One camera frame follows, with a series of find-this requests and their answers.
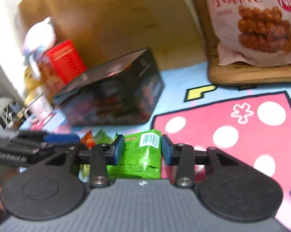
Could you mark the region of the green pea snack bag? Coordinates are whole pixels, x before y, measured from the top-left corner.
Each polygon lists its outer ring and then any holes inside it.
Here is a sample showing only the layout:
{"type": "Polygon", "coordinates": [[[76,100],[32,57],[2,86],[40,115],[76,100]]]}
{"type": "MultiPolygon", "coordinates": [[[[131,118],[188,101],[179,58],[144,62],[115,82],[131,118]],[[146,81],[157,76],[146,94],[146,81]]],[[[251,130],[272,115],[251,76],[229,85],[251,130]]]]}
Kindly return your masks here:
{"type": "Polygon", "coordinates": [[[116,133],[113,137],[110,137],[106,134],[106,132],[101,129],[94,135],[94,143],[95,145],[99,144],[112,144],[117,138],[118,133],[116,133]]]}

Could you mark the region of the green foil snack packet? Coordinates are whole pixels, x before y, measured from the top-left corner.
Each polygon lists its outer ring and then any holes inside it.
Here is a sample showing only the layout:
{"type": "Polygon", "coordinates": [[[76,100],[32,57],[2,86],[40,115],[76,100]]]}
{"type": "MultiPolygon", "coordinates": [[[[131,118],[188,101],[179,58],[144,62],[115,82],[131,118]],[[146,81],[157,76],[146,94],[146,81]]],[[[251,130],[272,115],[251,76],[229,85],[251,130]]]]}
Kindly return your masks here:
{"type": "Polygon", "coordinates": [[[161,132],[155,129],[125,136],[125,149],[118,165],[107,166],[110,178],[159,179],[161,132]]]}

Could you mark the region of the red orange snack packet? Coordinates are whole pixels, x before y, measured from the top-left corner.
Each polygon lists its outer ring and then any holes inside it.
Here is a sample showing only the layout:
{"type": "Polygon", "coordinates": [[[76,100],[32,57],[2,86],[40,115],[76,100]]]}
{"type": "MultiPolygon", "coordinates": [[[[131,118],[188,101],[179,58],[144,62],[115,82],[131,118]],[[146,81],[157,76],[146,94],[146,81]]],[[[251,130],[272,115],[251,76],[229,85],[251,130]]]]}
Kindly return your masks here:
{"type": "Polygon", "coordinates": [[[88,131],[81,139],[80,142],[84,144],[88,150],[91,150],[95,145],[94,136],[92,135],[92,131],[88,131]]]}

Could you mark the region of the black sheep-print tin box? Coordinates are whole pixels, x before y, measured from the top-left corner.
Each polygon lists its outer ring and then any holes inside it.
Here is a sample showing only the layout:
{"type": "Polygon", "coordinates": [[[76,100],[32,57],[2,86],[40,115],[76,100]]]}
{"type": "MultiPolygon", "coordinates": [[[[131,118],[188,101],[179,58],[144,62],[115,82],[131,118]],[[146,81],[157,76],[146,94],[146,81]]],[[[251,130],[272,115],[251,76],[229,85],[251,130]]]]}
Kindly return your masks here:
{"type": "Polygon", "coordinates": [[[165,87],[150,48],[91,68],[52,100],[72,126],[147,123],[165,87]]]}

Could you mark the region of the white enamel mug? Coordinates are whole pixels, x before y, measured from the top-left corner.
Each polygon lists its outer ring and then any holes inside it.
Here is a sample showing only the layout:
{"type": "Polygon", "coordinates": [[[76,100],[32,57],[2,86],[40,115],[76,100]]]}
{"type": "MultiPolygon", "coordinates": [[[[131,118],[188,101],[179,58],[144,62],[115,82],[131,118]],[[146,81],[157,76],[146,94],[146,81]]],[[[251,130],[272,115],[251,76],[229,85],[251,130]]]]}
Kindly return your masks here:
{"type": "Polygon", "coordinates": [[[35,121],[43,121],[53,112],[53,107],[51,103],[48,101],[45,94],[32,91],[27,98],[25,99],[26,110],[24,112],[24,116],[26,119],[29,119],[30,116],[28,112],[31,112],[32,115],[35,116],[31,122],[35,121]]]}

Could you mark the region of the yellow duck plush toy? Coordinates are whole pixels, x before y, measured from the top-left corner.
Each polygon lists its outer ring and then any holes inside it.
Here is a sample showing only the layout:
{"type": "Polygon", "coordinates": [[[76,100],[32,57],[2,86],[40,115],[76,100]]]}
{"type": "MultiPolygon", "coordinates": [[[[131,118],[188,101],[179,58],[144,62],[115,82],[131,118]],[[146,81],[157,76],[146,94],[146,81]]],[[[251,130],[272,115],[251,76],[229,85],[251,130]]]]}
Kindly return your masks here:
{"type": "Polygon", "coordinates": [[[39,86],[42,85],[41,80],[34,76],[30,66],[27,66],[24,71],[24,85],[26,95],[30,94],[32,91],[36,90],[39,86]]]}

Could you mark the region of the red gift box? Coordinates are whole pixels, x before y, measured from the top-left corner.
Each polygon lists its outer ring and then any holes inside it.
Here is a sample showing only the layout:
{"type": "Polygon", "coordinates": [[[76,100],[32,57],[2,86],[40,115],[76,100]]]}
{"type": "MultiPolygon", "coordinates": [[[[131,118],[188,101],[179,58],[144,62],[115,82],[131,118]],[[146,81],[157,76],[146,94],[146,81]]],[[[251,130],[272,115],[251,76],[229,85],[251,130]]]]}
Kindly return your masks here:
{"type": "Polygon", "coordinates": [[[38,62],[38,67],[42,81],[51,96],[87,71],[87,67],[70,39],[44,52],[38,62]]]}

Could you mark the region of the Peppa Pig blue tablecloth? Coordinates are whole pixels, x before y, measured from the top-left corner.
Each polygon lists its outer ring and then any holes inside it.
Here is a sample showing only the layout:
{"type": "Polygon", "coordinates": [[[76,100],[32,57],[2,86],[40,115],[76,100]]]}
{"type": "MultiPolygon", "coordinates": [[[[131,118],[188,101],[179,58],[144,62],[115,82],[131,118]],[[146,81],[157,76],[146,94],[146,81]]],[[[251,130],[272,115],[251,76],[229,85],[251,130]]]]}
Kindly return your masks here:
{"type": "Polygon", "coordinates": [[[202,63],[162,72],[165,89],[146,124],[103,130],[113,137],[156,129],[196,150],[224,150],[281,185],[276,218],[291,230],[291,84],[224,87],[206,71],[202,63]]]}

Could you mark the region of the pastel unicorn plush toy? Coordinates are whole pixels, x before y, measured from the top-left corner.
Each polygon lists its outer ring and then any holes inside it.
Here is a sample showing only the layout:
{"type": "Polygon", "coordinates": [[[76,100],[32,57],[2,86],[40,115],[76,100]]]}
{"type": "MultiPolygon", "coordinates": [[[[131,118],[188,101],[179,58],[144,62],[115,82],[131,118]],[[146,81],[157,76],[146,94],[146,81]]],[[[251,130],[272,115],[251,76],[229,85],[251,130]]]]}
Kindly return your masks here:
{"type": "Polygon", "coordinates": [[[47,17],[33,25],[26,33],[22,46],[22,55],[27,61],[30,57],[38,61],[47,50],[53,48],[56,39],[51,18],[47,17]]]}

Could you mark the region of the woven brown chair seat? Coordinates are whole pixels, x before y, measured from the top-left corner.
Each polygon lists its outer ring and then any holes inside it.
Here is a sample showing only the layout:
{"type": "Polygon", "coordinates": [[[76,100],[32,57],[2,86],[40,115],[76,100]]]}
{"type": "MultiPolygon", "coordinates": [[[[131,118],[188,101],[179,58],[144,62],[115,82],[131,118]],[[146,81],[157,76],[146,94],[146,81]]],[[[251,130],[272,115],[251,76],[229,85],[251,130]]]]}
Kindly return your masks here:
{"type": "Polygon", "coordinates": [[[193,0],[208,78],[220,85],[291,82],[291,0],[193,0]]]}

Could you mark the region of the pink fried-twist snack bag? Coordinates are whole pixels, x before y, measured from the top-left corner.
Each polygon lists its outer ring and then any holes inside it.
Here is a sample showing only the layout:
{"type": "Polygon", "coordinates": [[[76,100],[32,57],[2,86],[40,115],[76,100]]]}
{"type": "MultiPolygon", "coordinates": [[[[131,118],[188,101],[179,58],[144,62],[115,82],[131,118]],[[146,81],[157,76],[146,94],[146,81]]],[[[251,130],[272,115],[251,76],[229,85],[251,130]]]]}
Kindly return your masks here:
{"type": "Polygon", "coordinates": [[[291,0],[206,0],[221,66],[291,64],[291,0]]]}

